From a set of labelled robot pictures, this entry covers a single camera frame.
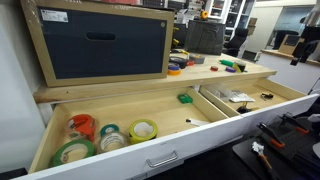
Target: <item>label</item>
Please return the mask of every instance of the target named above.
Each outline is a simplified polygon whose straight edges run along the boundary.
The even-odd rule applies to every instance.
[[[44,21],[68,22],[67,12],[41,9],[41,14]]]

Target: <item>drawer handle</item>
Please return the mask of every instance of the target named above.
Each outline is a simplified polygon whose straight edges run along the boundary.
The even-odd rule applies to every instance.
[[[177,154],[177,152],[176,152],[176,151],[173,151],[173,154],[174,154],[174,156],[173,156],[172,158],[166,159],[166,160],[161,161],[161,162],[159,162],[159,163],[152,164],[151,161],[150,161],[150,159],[147,159],[147,163],[148,163],[148,165],[149,165],[151,168],[156,168],[156,167],[158,167],[158,166],[161,166],[161,165],[163,165],[163,164],[166,164],[166,163],[168,163],[168,162],[171,162],[171,161],[174,161],[174,160],[178,159],[178,154]]]

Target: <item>small green object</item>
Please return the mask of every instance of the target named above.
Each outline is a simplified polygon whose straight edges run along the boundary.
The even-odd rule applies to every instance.
[[[220,63],[229,67],[233,66],[233,62],[227,60],[220,60]]]
[[[178,99],[182,104],[192,103],[193,99],[187,94],[178,95]]]

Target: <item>open drawer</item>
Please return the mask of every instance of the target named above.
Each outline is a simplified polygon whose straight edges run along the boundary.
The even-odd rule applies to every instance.
[[[270,81],[266,78],[252,79],[237,82],[219,83],[224,88],[229,90],[240,90],[246,93],[254,102],[248,102],[247,108],[258,108],[252,112],[241,114],[244,121],[250,123],[248,131],[255,130],[256,125],[260,122],[271,124],[284,113],[291,113],[293,116],[306,112],[314,101],[318,98],[318,94],[305,95],[296,90],[282,86],[278,83]],[[200,93],[222,110],[229,117],[240,115],[237,109],[242,106],[242,102],[222,101],[217,96],[209,91],[210,85],[202,86]],[[263,99],[261,94],[273,94],[272,99]]]
[[[182,104],[177,99],[179,94],[188,94],[193,102]],[[128,136],[130,124],[137,119],[154,121],[159,129],[157,138],[50,168],[55,152],[70,141],[64,129],[67,121],[84,113],[96,121],[95,145],[104,125],[116,124]],[[212,123],[196,127],[186,123],[187,118]],[[128,179],[161,167],[159,164],[166,164],[163,162],[183,160],[218,146],[242,135],[247,126],[241,117],[229,118],[192,88],[62,103],[54,109],[29,170],[31,174],[25,178]]]

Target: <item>chair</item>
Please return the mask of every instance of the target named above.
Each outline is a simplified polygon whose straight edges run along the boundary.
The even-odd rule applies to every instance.
[[[296,31],[289,31],[289,30],[279,30],[277,31],[277,34],[276,34],[276,38],[274,40],[274,46],[272,49],[274,50],[278,50],[281,46],[281,43],[284,39],[284,37],[286,37],[286,35],[289,34],[289,35],[299,35],[298,32]]]
[[[229,43],[225,43],[223,45],[225,47],[223,53],[237,57],[241,45],[247,39],[248,32],[248,29],[236,28],[234,37],[229,41]]]

